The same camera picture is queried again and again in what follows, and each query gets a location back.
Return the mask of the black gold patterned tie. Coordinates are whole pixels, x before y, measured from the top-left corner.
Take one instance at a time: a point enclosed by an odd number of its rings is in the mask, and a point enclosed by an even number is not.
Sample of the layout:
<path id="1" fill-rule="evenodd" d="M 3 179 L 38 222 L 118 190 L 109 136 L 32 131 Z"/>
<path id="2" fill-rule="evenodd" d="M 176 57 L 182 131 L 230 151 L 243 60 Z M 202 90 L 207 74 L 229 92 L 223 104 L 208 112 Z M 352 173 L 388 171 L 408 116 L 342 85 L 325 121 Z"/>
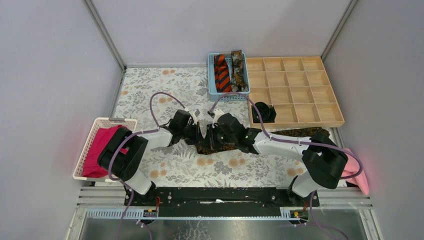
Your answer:
<path id="1" fill-rule="evenodd" d="M 307 128 L 278 130 L 278 131 L 273 131 L 271 133 L 275 135 L 299 137 L 299 138 L 313 137 L 317 133 L 321 133 L 327 137 L 331 136 L 330 132 L 322 127 L 307 127 Z M 196 152 L 200 155 L 211 155 L 211 154 L 219 153 L 219 152 L 237 150 L 234 144 L 224 144 L 219 147 L 216 146 L 212 149 L 209 145 L 207 145 L 206 139 L 198 141 L 194 146 L 195 146 Z"/>

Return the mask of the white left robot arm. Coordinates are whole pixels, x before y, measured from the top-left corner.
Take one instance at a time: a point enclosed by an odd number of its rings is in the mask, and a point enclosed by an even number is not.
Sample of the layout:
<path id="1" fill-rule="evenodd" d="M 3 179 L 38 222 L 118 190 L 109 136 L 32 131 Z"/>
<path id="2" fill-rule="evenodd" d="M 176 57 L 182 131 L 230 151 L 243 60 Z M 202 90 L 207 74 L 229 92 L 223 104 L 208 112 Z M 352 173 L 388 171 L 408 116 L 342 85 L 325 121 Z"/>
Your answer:
<path id="1" fill-rule="evenodd" d="M 144 206 L 152 204 L 155 184 L 139 169 L 146 150 L 171 147 L 180 140 L 194 145 L 203 139 L 197 121 L 199 110 L 177 110 L 169 123 L 155 130 L 135 132 L 119 127 L 97 158 L 97 164 L 136 192 Z"/>

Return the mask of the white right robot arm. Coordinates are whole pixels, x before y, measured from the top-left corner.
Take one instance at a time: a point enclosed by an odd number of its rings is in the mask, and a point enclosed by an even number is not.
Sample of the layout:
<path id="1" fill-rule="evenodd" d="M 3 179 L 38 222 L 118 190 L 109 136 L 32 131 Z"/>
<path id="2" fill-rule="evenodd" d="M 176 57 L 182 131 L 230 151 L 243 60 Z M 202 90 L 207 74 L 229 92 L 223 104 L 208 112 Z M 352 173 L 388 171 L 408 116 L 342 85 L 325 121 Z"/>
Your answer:
<path id="1" fill-rule="evenodd" d="M 230 113 L 210 112 L 206 146 L 211 150 L 232 145 L 246 154 L 276 155 L 301 161 L 306 171 L 296 176 L 288 188 L 287 201 L 301 205 L 319 188 L 335 189 L 341 180 L 348 157 L 324 134 L 292 137 L 269 134 L 259 128 L 244 127 Z"/>

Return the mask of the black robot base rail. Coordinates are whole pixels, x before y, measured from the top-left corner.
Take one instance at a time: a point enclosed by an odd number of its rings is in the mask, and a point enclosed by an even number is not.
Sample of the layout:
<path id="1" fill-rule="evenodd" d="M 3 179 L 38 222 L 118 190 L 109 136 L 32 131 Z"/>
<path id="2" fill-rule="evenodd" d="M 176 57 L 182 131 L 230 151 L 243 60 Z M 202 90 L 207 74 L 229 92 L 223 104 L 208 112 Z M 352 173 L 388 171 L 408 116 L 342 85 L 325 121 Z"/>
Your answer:
<path id="1" fill-rule="evenodd" d="M 280 217 L 281 208 L 319 207 L 318 195 L 300 197 L 276 187 L 153 187 L 131 197 L 125 206 L 152 207 L 159 217 Z"/>

